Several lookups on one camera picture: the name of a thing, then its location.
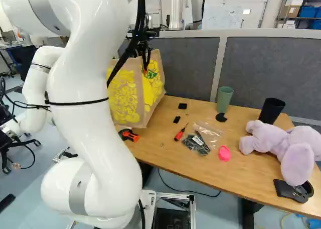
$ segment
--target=screwdriver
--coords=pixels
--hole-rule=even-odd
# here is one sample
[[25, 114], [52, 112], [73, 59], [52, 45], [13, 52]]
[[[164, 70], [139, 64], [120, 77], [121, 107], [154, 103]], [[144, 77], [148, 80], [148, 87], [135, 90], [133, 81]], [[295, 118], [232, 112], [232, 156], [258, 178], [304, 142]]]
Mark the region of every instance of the screwdriver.
[[177, 133], [177, 135], [176, 135], [175, 138], [174, 138], [175, 141], [180, 140], [180, 138], [182, 137], [182, 135], [183, 135], [183, 133], [184, 133], [184, 131], [185, 131], [185, 129], [186, 129], [186, 126], [187, 126], [188, 124], [189, 124], [189, 123], [187, 123], [187, 124], [185, 125], [185, 127], [182, 128], [181, 131], [179, 131], [179, 132]]

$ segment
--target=green cup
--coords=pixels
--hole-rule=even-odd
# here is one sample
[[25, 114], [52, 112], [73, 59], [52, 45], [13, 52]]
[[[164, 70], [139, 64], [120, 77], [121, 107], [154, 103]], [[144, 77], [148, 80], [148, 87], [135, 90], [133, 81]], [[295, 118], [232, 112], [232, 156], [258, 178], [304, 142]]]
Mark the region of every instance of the green cup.
[[230, 104], [234, 90], [231, 87], [219, 87], [217, 92], [216, 111], [218, 113], [226, 112]]

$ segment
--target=lavender stuffed animal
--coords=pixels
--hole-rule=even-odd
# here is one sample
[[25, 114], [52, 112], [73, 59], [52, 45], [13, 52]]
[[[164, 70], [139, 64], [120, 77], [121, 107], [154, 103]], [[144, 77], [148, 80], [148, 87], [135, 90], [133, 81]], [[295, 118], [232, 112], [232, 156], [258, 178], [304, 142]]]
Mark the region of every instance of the lavender stuffed animal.
[[314, 162], [321, 160], [321, 134], [310, 126], [297, 126], [284, 131], [256, 120], [247, 123], [246, 131], [252, 135], [240, 139], [240, 151], [244, 155], [253, 150], [275, 154], [281, 162], [283, 178], [291, 186], [306, 182]]

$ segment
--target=black cup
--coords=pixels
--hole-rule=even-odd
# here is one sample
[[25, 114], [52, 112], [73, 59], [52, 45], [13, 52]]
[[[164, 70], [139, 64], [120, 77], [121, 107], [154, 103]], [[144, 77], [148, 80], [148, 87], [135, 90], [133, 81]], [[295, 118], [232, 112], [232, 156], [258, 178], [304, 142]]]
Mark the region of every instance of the black cup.
[[263, 123], [272, 125], [281, 111], [285, 107], [285, 102], [280, 99], [269, 97], [265, 100], [259, 120]]

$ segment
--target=yellow tote bag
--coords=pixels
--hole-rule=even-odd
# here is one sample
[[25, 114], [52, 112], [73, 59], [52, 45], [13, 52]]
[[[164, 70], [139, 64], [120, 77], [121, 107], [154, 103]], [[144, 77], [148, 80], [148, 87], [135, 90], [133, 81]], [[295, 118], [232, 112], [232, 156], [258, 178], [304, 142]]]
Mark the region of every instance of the yellow tote bag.
[[[117, 61], [111, 61], [107, 79]], [[108, 88], [114, 123], [133, 128], [146, 128], [155, 107], [165, 95], [164, 84], [163, 64], [158, 49], [151, 52], [146, 74], [143, 71], [141, 57], [129, 58]]]

